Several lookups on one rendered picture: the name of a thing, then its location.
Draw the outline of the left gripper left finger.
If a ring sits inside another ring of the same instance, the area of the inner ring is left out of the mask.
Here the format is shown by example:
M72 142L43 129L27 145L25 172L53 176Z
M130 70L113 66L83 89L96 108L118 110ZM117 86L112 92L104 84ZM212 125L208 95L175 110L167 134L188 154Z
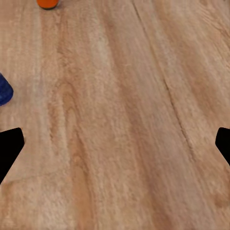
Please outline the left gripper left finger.
M0 133L0 184L12 164L24 147L21 128L14 128Z

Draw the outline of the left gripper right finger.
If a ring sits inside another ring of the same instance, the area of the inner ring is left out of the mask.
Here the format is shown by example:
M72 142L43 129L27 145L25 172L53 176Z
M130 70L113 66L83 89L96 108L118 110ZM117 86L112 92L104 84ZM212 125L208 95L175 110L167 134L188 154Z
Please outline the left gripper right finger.
M230 129L219 128L215 144L230 165Z

